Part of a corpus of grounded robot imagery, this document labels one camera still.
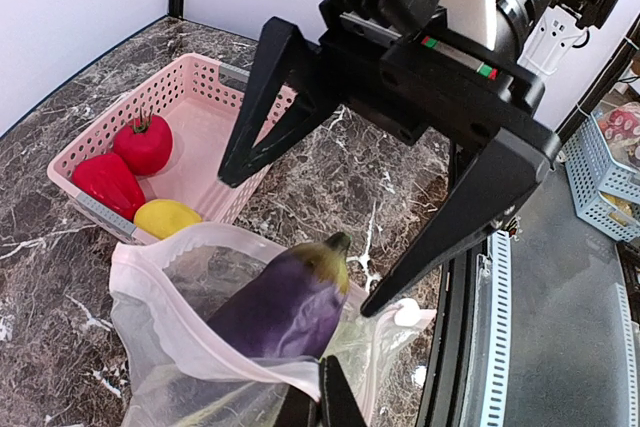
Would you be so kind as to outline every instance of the red pepper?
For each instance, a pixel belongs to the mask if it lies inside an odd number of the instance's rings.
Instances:
[[[138,181],[117,154],[98,155],[81,162],[71,181],[82,191],[127,220],[145,203]]]

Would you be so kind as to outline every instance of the eggplant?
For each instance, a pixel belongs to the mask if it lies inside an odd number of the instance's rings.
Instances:
[[[207,325],[245,357],[319,359],[347,299],[350,245],[351,238],[338,232],[324,242],[286,250]]]

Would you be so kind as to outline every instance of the blue basket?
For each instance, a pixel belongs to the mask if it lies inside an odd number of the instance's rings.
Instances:
[[[576,132],[580,148],[596,189],[640,204],[640,172],[613,158],[595,117],[590,116]]]
[[[567,154],[565,166],[578,217],[616,241],[630,242],[640,237],[640,209],[637,205],[632,205],[634,217],[629,217],[598,191],[591,173],[590,158],[582,148],[579,132],[567,142],[563,150]]]

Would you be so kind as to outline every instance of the pink plastic basket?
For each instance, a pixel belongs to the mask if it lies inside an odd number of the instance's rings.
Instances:
[[[69,180],[80,162],[108,152],[115,134],[140,109],[149,112],[153,108],[171,126],[174,147],[162,171],[138,179],[147,201],[177,200],[205,220],[232,223],[267,171],[263,169],[237,189],[218,180],[218,167],[243,99],[241,91],[223,82],[234,79],[246,83],[248,78],[248,72],[236,67],[202,55],[183,55],[109,107],[51,161],[47,174],[80,212],[123,242],[156,242],[155,237],[89,197]],[[293,90],[282,88],[261,137],[294,98]]]

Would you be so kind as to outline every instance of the marble countertop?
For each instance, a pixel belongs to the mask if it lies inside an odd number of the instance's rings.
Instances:
[[[0,425],[119,426],[126,354],[109,323],[116,240],[76,212],[46,175],[51,159],[126,92],[197,52],[249,69],[255,42],[162,19],[84,69],[0,140]],[[354,237],[350,275],[371,284],[446,194],[448,141],[413,148],[339,109],[277,162],[236,224],[285,246],[336,230]],[[411,295],[435,308],[439,273]],[[430,348],[406,348],[383,386],[378,426],[413,426]]]

